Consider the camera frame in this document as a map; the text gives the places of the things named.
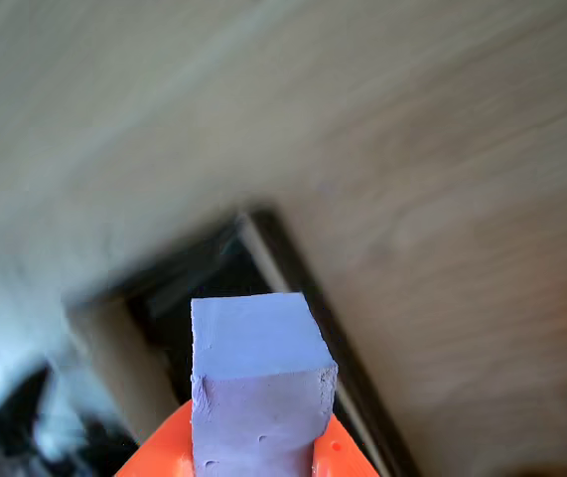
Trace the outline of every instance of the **orange object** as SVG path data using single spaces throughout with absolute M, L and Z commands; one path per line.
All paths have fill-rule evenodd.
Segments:
M 188 401 L 124 464 L 116 477 L 195 477 L 193 404 Z M 327 431 L 314 442 L 316 477 L 377 477 L 343 425 L 334 415 Z

